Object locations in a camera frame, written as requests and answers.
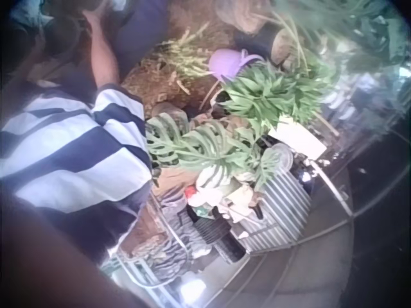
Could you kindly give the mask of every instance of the purple watering can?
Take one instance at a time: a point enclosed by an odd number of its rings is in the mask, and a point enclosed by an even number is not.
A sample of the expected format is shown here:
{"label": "purple watering can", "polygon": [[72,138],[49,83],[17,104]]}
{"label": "purple watering can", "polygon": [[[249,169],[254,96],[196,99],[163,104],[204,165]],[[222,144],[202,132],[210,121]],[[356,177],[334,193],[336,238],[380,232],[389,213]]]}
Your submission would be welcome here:
{"label": "purple watering can", "polygon": [[251,60],[264,60],[264,58],[258,55],[248,55],[245,49],[241,52],[232,49],[218,49],[211,56],[208,66],[213,76],[224,82],[222,76],[233,80],[241,68]]}

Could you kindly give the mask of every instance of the plastic pot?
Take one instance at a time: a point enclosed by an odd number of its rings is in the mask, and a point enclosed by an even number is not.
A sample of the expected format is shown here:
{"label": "plastic pot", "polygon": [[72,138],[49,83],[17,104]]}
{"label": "plastic pot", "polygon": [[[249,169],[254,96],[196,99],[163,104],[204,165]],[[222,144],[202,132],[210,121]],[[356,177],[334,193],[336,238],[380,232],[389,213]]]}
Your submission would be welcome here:
{"label": "plastic pot", "polygon": [[78,21],[71,17],[56,17],[44,27],[46,52],[58,59],[69,58],[80,40]]}
{"label": "plastic pot", "polygon": [[248,55],[247,50],[218,49],[209,60],[209,70],[218,80],[233,80],[241,68],[253,60],[264,60],[259,55]]}

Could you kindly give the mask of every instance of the blue and white striped shirt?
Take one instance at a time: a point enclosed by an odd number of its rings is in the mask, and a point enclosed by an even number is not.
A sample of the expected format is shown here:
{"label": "blue and white striped shirt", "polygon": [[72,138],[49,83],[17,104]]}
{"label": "blue and white striped shirt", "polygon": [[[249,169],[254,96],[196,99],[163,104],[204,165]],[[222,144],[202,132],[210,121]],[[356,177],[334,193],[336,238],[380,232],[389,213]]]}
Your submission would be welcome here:
{"label": "blue and white striped shirt", "polygon": [[1,132],[0,177],[97,262],[136,222],[151,188],[144,110],[122,88],[95,105],[43,94]]}

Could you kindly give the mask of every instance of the black pot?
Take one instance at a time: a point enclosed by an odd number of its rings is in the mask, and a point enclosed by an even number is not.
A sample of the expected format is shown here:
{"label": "black pot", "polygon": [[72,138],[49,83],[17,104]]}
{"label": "black pot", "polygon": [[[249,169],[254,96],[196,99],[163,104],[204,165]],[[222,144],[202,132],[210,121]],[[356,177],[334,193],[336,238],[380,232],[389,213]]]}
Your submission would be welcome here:
{"label": "black pot", "polygon": [[267,22],[256,35],[248,35],[240,31],[234,32],[234,41],[239,48],[246,49],[249,54],[271,59],[272,45],[281,29],[279,26]]}
{"label": "black pot", "polygon": [[46,53],[58,59],[69,58],[80,40],[78,21],[71,17],[56,17],[44,27]]}

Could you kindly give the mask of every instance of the metal bar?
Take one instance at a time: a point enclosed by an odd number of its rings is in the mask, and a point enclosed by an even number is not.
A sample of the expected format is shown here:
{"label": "metal bar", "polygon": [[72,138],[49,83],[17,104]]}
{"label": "metal bar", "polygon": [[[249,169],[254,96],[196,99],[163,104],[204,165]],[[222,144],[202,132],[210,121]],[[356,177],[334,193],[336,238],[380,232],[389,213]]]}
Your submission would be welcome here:
{"label": "metal bar", "polygon": [[239,269],[237,269],[237,271],[235,272],[235,274],[230,278],[229,281],[227,281],[227,283],[212,297],[210,298],[210,300],[205,303],[204,308],[206,308],[233,280],[234,278],[236,278],[236,276],[238,275],[239,272],[241,272],[243,270],[243,268],[248,264],[248,262],[250,261],[250,257],[247,256],[247,260],[240,266]]}
{"label": "metal bar", "polygon": [[290,269],[291,264],[294,261],[294,257],[295,257],[296,252],[297,252],[297,247],[294,247],[292,252],[291,252],[290,258],[288,259],[287,265],[285,266],[285,269],[283,270],[283,273],[281,274],[281,277],[279,278],[279,280],[275,284],[275,286],[274,286],[273,290],[271,291],[271,293],[267,296],[266,300],[263,302],[263,305],[260,306],[260,308],[264,308],[264,306],[266,306],[266,304],[270,303],[272,298],[277,293],[277,290],[278,290],[279,286],[281,285],[281,283],[285,279],[285,276],[287,275],[288,270]]}
{"label": "metal bar", "polygon": [[241,293],[241,291],[243,291],[243,289],[246,287],[247,284],[249,284],[249,282],[251,281],[251,279],[254,277],[254,275],[257,273],[258,269],[261,267],[261,265],[263,265],[265,258],[267,258],[267,255],[264,255],[261,260],[258,262],[256,268],[254,268],[254,270],[252,271],[251,275],[249,278],[246,279],[246,281],[244,281],[243,285],[241,287],[238,288],[238,290],[233,294],[233,296],[229,299],[229,301],[227,303],[225,303],[225,305],[222,308],[226,308],[228,307],[228,305],[231,304],[231,302]]}
{"label": "metal bar", "polygon": [[[144,268],[144,270],[147,272],[147,275],[150,277],[150,279],[153,280],[153,283],[158,284],[159,279],[154,275],[153,271],[151,268],[148,266],[146,261],[142,260],[140,261],[141,266]],[[163,295],[170,301],[170,303],[175,307],[175,308],[182,308],[182,305],[180,304],[179,301],[177,301],[171,294],[170,292],[167,291],[167,289],[164,286],[159,287],[159,290],[163,293]]]}
{"label": "metal bar", "polygon": [[[142,273],[140,273],[140,271],[134,266],[131,267],[131,270],[133,271],[134,275],[141,280],[145,280],[144,276]],[[146,292],[153,298],[153,300],[155,301],[155,303],[160,307],[160,308],[166,308],[166,306],[164,305],[164,303],[161,302],[161,299],[158,297],[157,294],[155,294],[155,291],[153,289],[145,289]]]}
{"label": "metal bar", "polygon": [[[159,203],[157,198],[154,196],[153,192],[150,192],[150,197],[151,197],[151,200],[153,201],[154,209],[159,214],[160,220],[162,221],[164,226],[168,229],[169,233],[175,238],[175,240],[180,244],[180,246],[184,249],[184,251],[186,253],[186,261],[181,266],[181,268],[183,268],[186,265],[186,263],[189,262],[189,252],[188,252],[187,246],[183,243],[183,241],[181,240],[179,235],[177,233],[175,233],[174,229],[168,223],[167,219],[165,218],[164,214],[162,213],[161,204]],[[156,287],[165,286],[166,284],[169,284],[170,282],[174,281],[179,276],[179,272],[177,272],[173,277],[169,278],[166,281],[163,281],[163,282],[160,282],[160,283],[154,284],[154,285],[149,285],[149,284],[145,284],[144,282],[139,281],[138,278],[134,277],[133,274],[130,272],[130,270],[126,267],[125,263],[120,258],[118,258],[118,261],[121,264],[121,266],[123,267],[123,269],[126,271],[127,275],[130,277],[130,279],[135,284],[137,284],[139,287],[143,287],[145,289],[154,289]]]}
{"label": "metal bar", "polygon": [[319,167],[319,165],[317,165],[316,162],[314,162],[313,160],[309,160],[309,162],[314,170],[316,170],[316,172],[318,172],[318,174],[321,176],[322,180],[327,184],[329,190],[334,194],[338,202],[340,202],[347,215],[349,217],[352,217],[353,211],[349,208],[349,205],[347,204],[347,202],[345,202],[338,189],[334,186],[333,182],[328,178],[328,176],[323,172],[323,170]]}

